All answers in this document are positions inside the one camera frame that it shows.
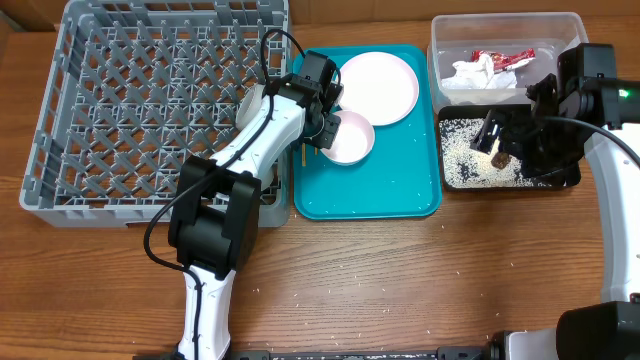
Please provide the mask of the brown food scrap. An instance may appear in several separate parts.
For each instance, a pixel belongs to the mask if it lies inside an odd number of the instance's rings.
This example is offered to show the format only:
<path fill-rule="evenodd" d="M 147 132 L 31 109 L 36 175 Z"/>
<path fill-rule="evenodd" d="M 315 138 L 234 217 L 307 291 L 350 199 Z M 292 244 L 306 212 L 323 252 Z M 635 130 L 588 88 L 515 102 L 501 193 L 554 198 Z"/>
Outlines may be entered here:
<path fill-rule="evenodd" d="M 511 161 L 511 156 L 509 154 L 504 152 L 498 152 L 493 156 L 491 160 L 491 165 L 496 169 L 502 170 L 509 165 L 510 161 Z"/>

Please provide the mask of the pink bowl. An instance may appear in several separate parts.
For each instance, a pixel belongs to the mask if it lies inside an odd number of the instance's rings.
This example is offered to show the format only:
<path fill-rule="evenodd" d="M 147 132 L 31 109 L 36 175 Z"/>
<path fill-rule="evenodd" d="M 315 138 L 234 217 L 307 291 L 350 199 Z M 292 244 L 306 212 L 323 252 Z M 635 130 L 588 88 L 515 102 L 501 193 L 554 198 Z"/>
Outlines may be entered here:
<path fill-rule="evenodd" d="M 363 160 L 375 143 L 375 131 L 361 114 L 340 110 L 335 112 L 341 123 L 329 149 L 321 152 L 332 162 L 348 166 Z"/>

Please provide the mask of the large pink plate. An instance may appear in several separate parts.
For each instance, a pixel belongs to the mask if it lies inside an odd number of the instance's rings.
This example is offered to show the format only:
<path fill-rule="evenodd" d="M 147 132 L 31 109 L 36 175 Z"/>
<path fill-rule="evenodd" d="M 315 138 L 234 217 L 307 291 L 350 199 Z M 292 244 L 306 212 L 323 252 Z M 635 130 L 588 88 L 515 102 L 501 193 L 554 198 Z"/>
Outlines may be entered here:
<path fill-rule="evenodd" d="M 342 110 L 362 115 L 374 126 L 387 126 L 408 116 L 418 102 L 420 86 L 407 62 L 386 52 L 365 52 L 340 69 Z"/>

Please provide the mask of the white tissue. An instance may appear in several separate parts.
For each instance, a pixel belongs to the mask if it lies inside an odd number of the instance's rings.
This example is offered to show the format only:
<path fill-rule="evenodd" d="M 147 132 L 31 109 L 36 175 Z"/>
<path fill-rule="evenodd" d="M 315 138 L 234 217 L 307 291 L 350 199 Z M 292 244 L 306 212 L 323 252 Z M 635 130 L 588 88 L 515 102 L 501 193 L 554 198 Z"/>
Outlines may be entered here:
<path fill-rule="evenodd" d="M 455 74 L 441 80 L 441 86 L 450 90 L 511 89 L 517 85 L 514 71 L 497 72 L 490 55 L 481 54 L 476 61 L 456 61 Z"/>

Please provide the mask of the red snack wrapper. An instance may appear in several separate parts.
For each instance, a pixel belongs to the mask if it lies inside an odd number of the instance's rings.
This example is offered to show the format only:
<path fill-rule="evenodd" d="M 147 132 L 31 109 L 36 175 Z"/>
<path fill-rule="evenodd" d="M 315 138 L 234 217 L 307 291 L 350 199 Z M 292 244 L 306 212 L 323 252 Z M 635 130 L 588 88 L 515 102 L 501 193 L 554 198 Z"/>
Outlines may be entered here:
<path fill-rule="evenodd" d="M 471 61 L 478 62 L 483 55 L 487 55 L 493 61 L 495 73 L 516 70 L 528 65 L 536 58 L 533 48 L 529 48 L 515 55 L 506 55 L 486 50 L 476 50 L 472 52 Z"/>

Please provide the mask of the grey bowl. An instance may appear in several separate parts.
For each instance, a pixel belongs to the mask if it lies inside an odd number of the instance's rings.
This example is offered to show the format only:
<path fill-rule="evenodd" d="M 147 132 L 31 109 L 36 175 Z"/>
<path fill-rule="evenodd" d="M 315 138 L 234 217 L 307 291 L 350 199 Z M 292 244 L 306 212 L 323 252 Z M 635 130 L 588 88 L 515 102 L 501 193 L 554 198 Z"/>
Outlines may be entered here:
<path fill-rule="evenodd" d="M 236 128 L 238 130 L 246 128 L 260 111 L 264 89 L 263 84 L 255 84 L 245 94 L 236 113 Z"/>

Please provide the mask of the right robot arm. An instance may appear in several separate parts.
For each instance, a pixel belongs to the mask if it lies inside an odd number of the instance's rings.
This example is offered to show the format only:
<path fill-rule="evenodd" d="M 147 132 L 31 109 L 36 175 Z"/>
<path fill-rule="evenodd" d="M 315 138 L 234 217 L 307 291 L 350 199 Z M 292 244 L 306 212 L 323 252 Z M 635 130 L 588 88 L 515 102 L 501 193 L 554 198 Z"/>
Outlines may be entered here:
<path fill-rule="evenodd" d="M 489 110 L 471 149 L 520 160 L 525 177 L 572 179 L 591 170 L 604 249 L 600 301 L 564 312 L 547 330 L 506 331 L 487 359 L 636 359 L 639 356 L 639 84 L 617 75 L 609 44 L 581 43 L 557 72 L 526 90 L 529 113 Z"/>

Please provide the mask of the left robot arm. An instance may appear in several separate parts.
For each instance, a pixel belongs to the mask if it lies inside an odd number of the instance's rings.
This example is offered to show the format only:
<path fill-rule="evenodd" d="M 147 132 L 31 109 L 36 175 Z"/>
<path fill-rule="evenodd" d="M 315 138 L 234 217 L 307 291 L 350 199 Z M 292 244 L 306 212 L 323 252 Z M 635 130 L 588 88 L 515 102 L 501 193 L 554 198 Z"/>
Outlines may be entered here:
<path fill-rule="evenodd" d="M 237 271 L 257 238 L 261 194 L 292 143 L 332 146 L 340 118 L 339 69 L 309 51 L 298 72 L 254 85 L 236 114 L 234 139 L 208 159 L 182 166 L 169 243 L 184 267 L 186 310 L 178 359 L 222 359 L 230 348 L 229 308 Z"/>

